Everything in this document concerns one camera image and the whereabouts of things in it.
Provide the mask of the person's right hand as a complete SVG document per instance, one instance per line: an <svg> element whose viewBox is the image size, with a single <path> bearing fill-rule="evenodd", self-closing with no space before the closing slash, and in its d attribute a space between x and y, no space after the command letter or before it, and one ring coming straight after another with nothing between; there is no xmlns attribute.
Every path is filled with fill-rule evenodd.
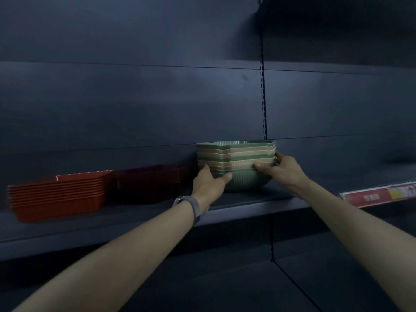
<svg viewBox="0 0 416 312"><path fill-rule="evenodd" d="M274 158L275 172L268 176L292 194L301 196L303 190L308 188L313 181L306 176L294 157L276 152Z"/></svg>

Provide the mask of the person's left hand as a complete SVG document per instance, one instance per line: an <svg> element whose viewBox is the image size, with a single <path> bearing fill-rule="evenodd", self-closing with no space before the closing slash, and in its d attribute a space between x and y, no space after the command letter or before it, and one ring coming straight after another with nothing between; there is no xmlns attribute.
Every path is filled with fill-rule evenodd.
<svg viewBox="0 0 416 312"><path fill-rule="evenodd" d="M193 181L193 196L200 204L201 215L205 214L211 204L213 204L223 194L225 189L216 189L213 185L214 177L207 164L199 171Z"/></svg>

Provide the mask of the stack of green beige bowls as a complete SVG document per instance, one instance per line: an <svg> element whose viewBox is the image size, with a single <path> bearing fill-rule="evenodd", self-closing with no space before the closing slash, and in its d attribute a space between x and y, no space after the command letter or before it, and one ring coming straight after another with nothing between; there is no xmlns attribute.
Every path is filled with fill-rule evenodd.
<svg viewBox="0 0 416 312"><path fill-rule="evenodd" d="M199 167L208 165L214 178L232 174L225 186L226 192L257 190L271 180L270 176L258 171L254 163L276 165L275 141L216 141L195 146Z"/></svg>

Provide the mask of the person's left forearm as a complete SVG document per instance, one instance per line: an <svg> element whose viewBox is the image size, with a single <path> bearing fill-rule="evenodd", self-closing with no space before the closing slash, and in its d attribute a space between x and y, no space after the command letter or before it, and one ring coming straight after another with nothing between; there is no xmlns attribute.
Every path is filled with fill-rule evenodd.
<svg viewBox="0 0 416 312"><path fill-rule="evenodd" d="M81 258L12 312L117 312L193 226L184 201Z"/></svg>

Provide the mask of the person's right forearm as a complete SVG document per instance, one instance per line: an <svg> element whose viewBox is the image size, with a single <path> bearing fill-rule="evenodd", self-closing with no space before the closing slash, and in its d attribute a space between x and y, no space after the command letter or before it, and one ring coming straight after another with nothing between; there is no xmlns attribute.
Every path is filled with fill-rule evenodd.
<svg viewBox="0 0 416 312"><path fill-rule="evenodd" d="M416 312L416 237L301 178L288 188L305 200L403 312Z"/></svg>

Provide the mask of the grey wrist watch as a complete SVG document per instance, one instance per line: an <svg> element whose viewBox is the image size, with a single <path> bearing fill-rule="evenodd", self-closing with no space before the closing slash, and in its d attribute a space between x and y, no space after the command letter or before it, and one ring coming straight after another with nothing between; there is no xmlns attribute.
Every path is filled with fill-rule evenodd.
<svg viewBox="0 0 416 312"><path fill-rule="evenodd" d="M180 204L181 202L184 202L184 201L188 202L192 207L192 210L193 210L193 226L195 226L199 222L200 217L201 217L200 204L193 196L183 195L183 196L177 197L174 200L174 202L172 204L172 207L174 207L174 206L176 206L176 205L178 205L178 204Z"/></svg>

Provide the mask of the stack of dark red trays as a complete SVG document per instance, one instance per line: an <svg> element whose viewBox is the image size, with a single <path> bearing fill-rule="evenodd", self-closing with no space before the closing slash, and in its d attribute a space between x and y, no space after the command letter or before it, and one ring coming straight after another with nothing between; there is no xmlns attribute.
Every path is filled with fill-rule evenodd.
<svg viewBox="0 0 416 312"><path fill-rule="evenodd" d="M193 162L116 171L118 201L148 205L178 197L197 174Z"/></svg>

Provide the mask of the dark metal shelf board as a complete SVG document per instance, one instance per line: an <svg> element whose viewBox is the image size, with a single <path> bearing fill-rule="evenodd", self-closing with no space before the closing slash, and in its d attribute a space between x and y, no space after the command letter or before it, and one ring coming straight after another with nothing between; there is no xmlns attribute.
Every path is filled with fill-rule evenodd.
<svg viewBox="0 0 416 312"><path fill-rule="evenodd" d="M416 162L388 164L373 170L310 174L339 194L416 180ZM153 205L106 205L96 213L23 223L0 210L0 262L111 241L171 207L173 200ZM274 182L254 193L225 193L202 216L197 226L308 208Z"/></svg>

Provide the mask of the slotted metal shelf upright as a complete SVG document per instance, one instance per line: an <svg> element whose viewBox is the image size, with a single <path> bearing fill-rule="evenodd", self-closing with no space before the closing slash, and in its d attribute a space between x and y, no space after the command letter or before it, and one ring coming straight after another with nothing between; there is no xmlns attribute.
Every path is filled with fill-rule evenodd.
<svg viewBox="0 0 416 312"><path fill-rule="evenodd" d="M260 9L262 0L257 0L256 24L260 40L260 82L261 82L261 102L262 102L262 116L263 116L263 139L268 139L267 127L267 110L266 110L266 94L265 94L265 68L264 68L264 44L263 44L263 28L258 19L258 11Z"/></svg>

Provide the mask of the red shelf price label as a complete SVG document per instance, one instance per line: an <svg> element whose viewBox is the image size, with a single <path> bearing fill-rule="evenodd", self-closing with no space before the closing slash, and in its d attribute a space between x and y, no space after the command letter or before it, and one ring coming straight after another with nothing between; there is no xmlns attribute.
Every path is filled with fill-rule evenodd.
<svg viewBox="0 0 416 312"><path fill-rule="evenodd" d="M416 181L340 193L340 198L357 208L416 198Z"/></svg>

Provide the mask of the stack of orange rectangular trays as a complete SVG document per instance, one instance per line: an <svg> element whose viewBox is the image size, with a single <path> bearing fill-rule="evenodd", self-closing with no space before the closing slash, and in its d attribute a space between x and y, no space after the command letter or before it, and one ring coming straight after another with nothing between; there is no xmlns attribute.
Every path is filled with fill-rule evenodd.
<svg viewBox="0 0 416 312"><path fill-rule="evenodd" d="M7 187L8 203L24 223L99 211L116 191L116 171L57 175Z"/></svg>

